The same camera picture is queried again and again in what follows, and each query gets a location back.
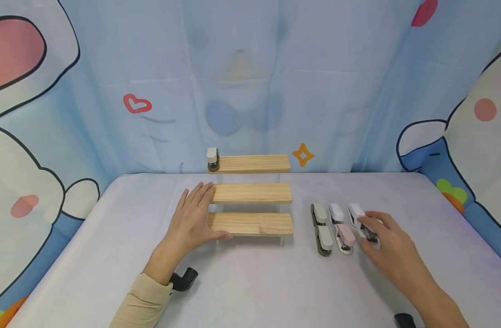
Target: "wood grain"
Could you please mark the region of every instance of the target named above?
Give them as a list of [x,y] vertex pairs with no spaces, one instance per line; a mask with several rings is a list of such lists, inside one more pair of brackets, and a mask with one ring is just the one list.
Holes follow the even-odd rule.
[[234,236],[290,236],[293,232],[288,213],[209,213],[207,225]]
[[216,184],[211,204],[289,204],[292,202],[288,183]]
[[281,155],[248,155],[220,156],[220,169],[209,174],[243,174],[243,173],[288,173],[291,171],[289,156]]

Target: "left hand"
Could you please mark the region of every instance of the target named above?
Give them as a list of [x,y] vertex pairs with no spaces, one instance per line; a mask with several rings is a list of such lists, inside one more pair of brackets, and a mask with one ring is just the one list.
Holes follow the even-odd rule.
[[166,286],[174,269],[189,252],[205,244],[232,238],[226,231],[213,231],[207,226],[207,213],[216,187],[200,182],[189,194],[185,189],[172,216],[167,234],[156,246],[143,273]]

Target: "beige sleeve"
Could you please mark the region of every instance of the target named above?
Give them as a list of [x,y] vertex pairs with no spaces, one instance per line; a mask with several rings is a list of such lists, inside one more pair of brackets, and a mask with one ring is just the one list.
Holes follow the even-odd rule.
[[172,283],[162,286],[141,273],[112,319],[109,328],[153,328],[172,295]]

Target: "red heart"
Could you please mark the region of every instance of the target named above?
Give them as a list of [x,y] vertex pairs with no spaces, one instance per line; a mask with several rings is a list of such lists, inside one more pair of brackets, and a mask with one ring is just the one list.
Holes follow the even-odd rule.
[[433,17],[436,7],[438,7],[438,0],[424,0],[416,11],[411,26],[421,27],[425,25]]
[[[134,105],[142,103],[145,104],[145,106],[136,106],[136,108],[133,108],[130,104],[130,100],[132,100]],[[145,113],[152,109],[152,104],[150,103],[150,101],[148,101],[147,99],[138,99],[132,93],[127,93],[125,94],[125,96],[123,96],[123,104],[125,104],[127,110],[132,114]]]

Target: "wrist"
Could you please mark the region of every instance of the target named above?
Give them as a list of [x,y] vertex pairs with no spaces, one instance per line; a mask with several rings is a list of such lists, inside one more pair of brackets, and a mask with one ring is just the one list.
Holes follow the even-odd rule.
[[440,306],[441,301],[448,296],[436,282],[431,281],[413,287],[413,290],[406,297],[416,310],[423,312]]
[[174,245],[163,239],[152,252],[143,273],[157,283],[167,286],[172,273],[184,256],[185,254],[182,253],[179,245]]

